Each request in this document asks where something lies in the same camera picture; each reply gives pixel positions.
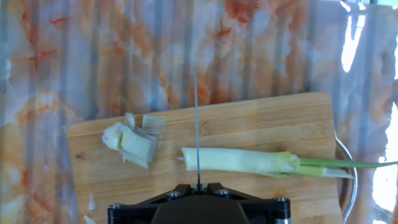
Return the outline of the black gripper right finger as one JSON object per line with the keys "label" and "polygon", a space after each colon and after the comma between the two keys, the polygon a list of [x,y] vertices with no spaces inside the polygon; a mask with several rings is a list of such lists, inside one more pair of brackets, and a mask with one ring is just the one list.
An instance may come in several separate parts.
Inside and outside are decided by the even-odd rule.
{"label": "black gripper right finger", "polygon": [[291,224],[290,200],[286,197],[263,199],[227,188],[220,183],[203,184],[201,189],[206,195],[223,198],[239,205],[238,212],[224,207],[221,207],[221,210],[244,217],[248,223]]}

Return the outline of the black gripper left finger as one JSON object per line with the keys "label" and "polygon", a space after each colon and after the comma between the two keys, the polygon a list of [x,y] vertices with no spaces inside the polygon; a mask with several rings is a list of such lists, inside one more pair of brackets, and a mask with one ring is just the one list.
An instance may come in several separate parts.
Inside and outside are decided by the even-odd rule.
{"label": "black gripper left finger", "polygon": [[183,197],[191,196],[194,188],[189,184],[178,184],[174,189],[157,195],[143,202],[127,205],[114,203],[108,206],[108,224],[134,223],[136,220],[148,218],[153,219],[157,209],[167,203]]}

